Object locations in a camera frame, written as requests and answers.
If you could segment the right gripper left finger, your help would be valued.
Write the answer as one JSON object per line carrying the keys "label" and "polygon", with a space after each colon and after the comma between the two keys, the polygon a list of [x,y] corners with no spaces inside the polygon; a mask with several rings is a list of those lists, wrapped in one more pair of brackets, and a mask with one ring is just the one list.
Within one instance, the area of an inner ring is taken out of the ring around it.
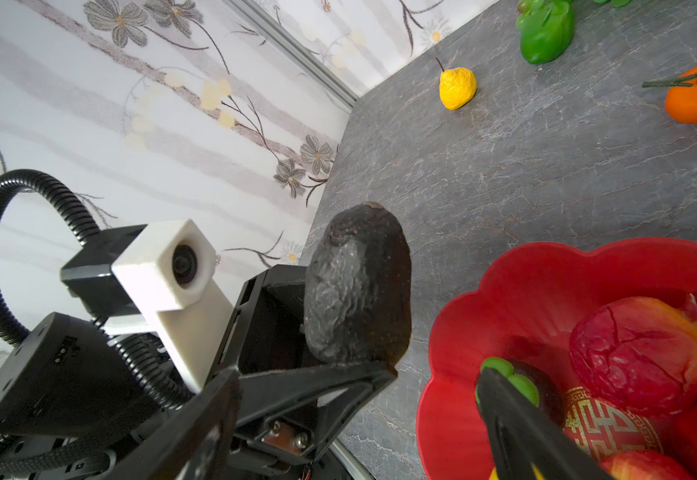
{"label": "right gripper left finger", "polygon": [[224,372],[106,479],[220,479],[242,403],[238,373]]}

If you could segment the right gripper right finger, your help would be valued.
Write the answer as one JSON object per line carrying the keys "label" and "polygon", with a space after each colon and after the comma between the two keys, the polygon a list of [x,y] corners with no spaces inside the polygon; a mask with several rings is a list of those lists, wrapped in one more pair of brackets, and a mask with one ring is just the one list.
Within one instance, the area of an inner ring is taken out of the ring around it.
{"label": "right gripper right finger", "polygon": [[501,479],[611,477],[498,370],[480,374],[476,396]]}

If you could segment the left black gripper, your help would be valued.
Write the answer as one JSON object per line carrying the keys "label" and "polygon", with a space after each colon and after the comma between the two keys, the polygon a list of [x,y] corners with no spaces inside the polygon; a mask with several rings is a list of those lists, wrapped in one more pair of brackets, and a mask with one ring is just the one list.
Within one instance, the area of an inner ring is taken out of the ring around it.
{"label": "left black gripper", "polygon": [[397,378],[385,362],[326,364],[302,331],[306,267],[248,280],[212,364],[238,373],[242,405],[228,468],[319,468],[348,423]]}

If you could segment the yellow lemon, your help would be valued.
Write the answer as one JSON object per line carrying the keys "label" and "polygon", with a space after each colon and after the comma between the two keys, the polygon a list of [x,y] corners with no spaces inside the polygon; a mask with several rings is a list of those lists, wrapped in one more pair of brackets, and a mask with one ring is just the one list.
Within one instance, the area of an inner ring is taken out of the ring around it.
{"label": "yellow lemon", "polygon": [[[532,468],[533,468],[534,474],[536,476],[536,480],[545,480],[543,474],[540,472],[540,470],[538,470],[538,468],[536,468],[535,464],[532,464]],[[489,479],[490,480],[499,480],[498,471],[496,470],[496,468],[493,469]]]}

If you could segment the red apple fruit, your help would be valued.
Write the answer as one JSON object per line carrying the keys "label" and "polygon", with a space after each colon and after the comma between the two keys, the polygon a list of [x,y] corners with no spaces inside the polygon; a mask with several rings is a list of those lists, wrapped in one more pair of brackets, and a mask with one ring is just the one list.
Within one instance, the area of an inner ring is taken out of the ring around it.
{"label": "red apple fruit", "polygon": [[694,477],[673,458],[649,450],[619,452],[605,458],[600,463],[600,466],[615,479],[694,479]]}

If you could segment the dark avocado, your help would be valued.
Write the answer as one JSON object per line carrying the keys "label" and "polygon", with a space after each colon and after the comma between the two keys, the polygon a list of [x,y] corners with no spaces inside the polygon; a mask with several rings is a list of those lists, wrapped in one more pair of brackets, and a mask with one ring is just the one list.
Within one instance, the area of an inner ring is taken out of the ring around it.
{"label": "dark avocado", "polygon": [[306,270],[304,336],[324,363],[399,363],[412,336],[412,258],[400,221],[377,202],[336,214]]}

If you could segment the dark red pomegranate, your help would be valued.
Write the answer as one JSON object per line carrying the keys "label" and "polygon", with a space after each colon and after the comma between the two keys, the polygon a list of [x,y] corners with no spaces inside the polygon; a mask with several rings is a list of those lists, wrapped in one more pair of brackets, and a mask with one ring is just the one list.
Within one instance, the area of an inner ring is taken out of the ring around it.
{"label": "dark red pomegranate", "polygon": [[605,305],[573,329],[569,354],[582,388],[620,410],[666,417],[697,401],[697,300],[652,297]]}

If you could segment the red flower-shaped fruit bowl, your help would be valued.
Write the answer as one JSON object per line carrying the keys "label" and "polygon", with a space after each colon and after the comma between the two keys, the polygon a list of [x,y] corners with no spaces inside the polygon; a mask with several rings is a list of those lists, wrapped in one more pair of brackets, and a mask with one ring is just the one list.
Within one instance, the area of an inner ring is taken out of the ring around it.
{"label": "red flower-shaped fruit bowl", "polygon": [[580,448],[603,457],[618,447],[660,449],[662,421],[592,400],[571,366],[576,324],[611,302],[658,298],[676,308],[697,298],[697,242],[637,238],[591,252],[535,242],[499,257],[479,287],[449,302],[429,342],[431,379],[421,396],[416,434],[431,479],[486,479],[494,462],[475,387],[489,357],[518,360],[545,372],[578,416]]}

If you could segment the green lime fruit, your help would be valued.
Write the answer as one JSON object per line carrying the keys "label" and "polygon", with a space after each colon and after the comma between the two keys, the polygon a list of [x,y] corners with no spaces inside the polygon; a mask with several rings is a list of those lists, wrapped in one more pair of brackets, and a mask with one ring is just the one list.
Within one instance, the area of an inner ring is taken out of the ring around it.
{"label": "green lime fruit", "polygon": [[523,0],[516,28],[520,50],[530,64],[549,63],[570,46],[575,33],[575,14],[570,1]]}

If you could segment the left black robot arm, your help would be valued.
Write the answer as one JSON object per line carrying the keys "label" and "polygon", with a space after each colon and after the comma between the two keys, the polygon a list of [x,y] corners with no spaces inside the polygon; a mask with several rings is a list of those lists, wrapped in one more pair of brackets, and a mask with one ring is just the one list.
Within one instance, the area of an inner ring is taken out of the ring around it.
{"label": "left black robot arm", "polygon": [[52,314],[0,368],[0,479],[365,479],[338,434],[396,378],[324,363],[302,335],[304,278],[248,280],[206,392],[166,410],[92,324]]}

